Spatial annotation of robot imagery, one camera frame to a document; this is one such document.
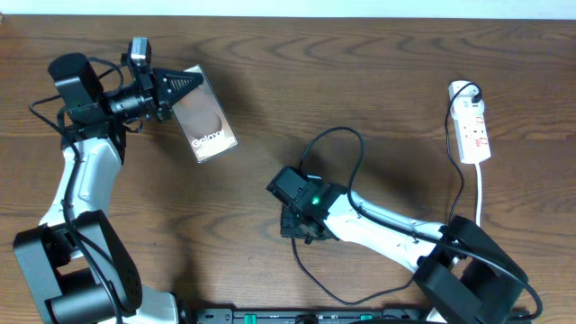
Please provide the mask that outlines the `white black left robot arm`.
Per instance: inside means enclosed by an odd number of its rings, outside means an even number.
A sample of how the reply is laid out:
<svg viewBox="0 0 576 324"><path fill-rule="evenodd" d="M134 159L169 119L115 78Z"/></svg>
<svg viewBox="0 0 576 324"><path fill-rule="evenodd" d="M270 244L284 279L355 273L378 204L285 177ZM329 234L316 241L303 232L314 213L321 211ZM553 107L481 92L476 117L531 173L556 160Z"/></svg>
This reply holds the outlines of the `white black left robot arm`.
<svg viewBox="0 0 576 324"><path fill-rule="evenodd" d="M37 227L15 236L14 254L46 323L194 323L175 294L142 283L107 213L127 134L144 119L168 119L204 76L154 68L147 54L125 54L107 69L130 73L130 83L105 91L94 60L81 53L50 63L64 103L52 127L65 166L52 205Z"/></svg>

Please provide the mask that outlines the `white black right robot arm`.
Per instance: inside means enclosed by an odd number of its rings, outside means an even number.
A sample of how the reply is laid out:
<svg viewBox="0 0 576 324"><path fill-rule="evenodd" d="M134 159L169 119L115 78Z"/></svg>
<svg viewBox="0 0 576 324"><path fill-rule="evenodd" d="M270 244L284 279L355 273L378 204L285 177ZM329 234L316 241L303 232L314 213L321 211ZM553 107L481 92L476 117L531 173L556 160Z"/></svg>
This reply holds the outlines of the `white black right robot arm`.
<svg viewBox="0 0 576 324"><path fill-rule="evenodd" d="M370 248L412 272L435 323L510 323L526 273L473 221L414 220L325 183L291 166L267 186L282 204L281 234L289 239L339 239Z"/></svg>

